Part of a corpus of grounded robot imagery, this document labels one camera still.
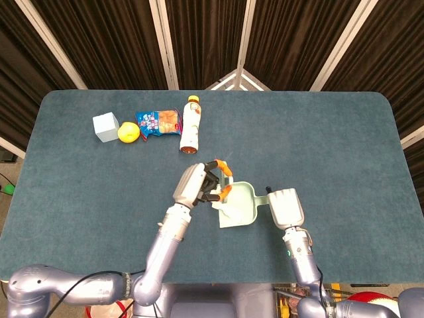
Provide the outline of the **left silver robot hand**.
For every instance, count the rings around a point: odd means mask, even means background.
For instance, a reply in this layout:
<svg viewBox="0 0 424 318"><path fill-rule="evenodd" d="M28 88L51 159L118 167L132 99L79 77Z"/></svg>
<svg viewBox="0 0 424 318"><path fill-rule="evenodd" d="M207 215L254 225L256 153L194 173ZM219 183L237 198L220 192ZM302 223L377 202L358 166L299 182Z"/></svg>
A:
<svg viewBox="0 0 424 318"><path fill-rule="evenodd" d="M232 186L227 185L218 194L211 193L219 184L219 178L211 172L215 168L220 169L226 177L233 176L227 163L222 160L194 164L188 167L180 178L173 194L175 203L193 209L199 202L223 201Z"/></svg>

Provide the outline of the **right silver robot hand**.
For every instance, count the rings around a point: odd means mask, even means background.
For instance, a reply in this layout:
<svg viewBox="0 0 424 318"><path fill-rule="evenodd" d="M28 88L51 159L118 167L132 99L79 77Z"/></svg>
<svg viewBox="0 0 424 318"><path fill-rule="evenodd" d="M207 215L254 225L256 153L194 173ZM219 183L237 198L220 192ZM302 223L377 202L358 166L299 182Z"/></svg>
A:
<svg viewBox="0 0 424 318"><path fill-rule="evenodd" d="M294 188L281 189L267 194L272 218L277 228L286 230L304 223L304 212Z"/></svg>

